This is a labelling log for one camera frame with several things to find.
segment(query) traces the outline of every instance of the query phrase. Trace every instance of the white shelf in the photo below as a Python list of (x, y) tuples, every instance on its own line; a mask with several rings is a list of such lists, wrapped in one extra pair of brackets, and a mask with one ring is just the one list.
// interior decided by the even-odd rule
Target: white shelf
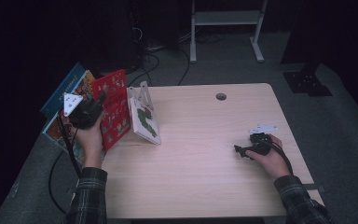
[(209, 11), (196, 12), (195, 25), (257, 24), (260, 11)]
[(260, 10), (246, 11), (196, 11), (196, 1), (192, 1), (191, 9), (191, 42), (190, 42), (190, 62), (197, 61), (196, 47), (196, 26), (201, 25), (256, 25), (255, 35), (251, 37), (251, 45), (255, 52), (258, 62), (264, 62), (263, 54), (257, 41), (260, 35), (261, 24), (263, 23), (268, 0), (263, 0)]

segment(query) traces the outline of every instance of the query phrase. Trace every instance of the dark background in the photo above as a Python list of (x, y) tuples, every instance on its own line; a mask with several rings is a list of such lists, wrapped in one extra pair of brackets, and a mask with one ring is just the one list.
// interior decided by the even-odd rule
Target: dark background
[[(198, 0), (197, 8), (260, 2)], [(134, 69), (145, 43), (134, 43), (131, 27), (174, 47), (190, 9), (190, 0), (0, 1), (0, 205), (45, 125), (40, 108), (74, 64), (97, 76)], [(269, 1), (262, 32), (277, 31), (292, 31), (282, 63), (327, 64), (358, 103), (358, 1)]]

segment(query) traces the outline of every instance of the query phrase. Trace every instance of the person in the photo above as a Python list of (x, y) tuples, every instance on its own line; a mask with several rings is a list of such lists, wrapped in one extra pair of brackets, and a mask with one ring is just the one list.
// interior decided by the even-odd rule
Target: person
[[(84, 147), (85, 162), (71, 208), (63, 223), (106, 223), (107, 172), (101, 169), (101, 118), (90, 129), (77, 130), (76, 139)], [(279, 138), (272, 134), (270, 136), (274, 143), (282, 147)], [(266, 156), (250, 150), (246, 154), (258, 161), (275, 178), (275, 188), (287, 211), (286, 223), (333, 223), (325, 207), (310, 198), (300, 179), (291, 175), (286, 162), (275, 150), (271, 150)]]
[(72, 134), (84, 148), (85, 160), (71, 208), (62, 223), (106, 223), (107, 172), (101, 169), (103, 137), (100, 125), (102, 117), (103, 115), (87, 130), (71, 129)]

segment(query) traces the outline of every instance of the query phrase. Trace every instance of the wooden table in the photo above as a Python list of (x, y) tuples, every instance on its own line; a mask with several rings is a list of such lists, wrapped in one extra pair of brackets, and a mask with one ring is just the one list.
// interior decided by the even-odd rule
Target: wooden table
[[(104, 159), (108, 218), (284, 216), (273, 180), (234, 145), (257, 124), (277, 125), (295, 175), (313, 183), (268, 84), (149, 87), (161, 145), (128, 133)], [(227, 99), (216, 99), (224, 93)], [(317, 190), (311, 198), (322, 203)]]

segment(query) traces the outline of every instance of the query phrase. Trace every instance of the shelf leg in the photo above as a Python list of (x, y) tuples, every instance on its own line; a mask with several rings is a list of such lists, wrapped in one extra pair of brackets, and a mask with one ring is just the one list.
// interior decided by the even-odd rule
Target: shelf leg
[(191, 42), (190, 42), (190, 62), (197, 62), (197, 49), (196, 49), (196, 5), (193, 0), (191, 8)]
[(255, 52), (255, 57), (259, 63), (264, 62), (264, 57), (263, 57), (263, 54), (261, 53), (260, 47), (258, 47), (257, 41), (258, 41), (258, 37), (260, 36), (261, 25), (263, 24), (264, 14), (266, 12), (266, 7), (267, 7), (267, 2), (268, 2), (268, 0), (263, 1), (263, 6), (261, 7), (260, 13), (258, 15), (257, 26), (255, 27), (255, 36), (250, 38), (252, 48), (254, 49), (254, 52)]

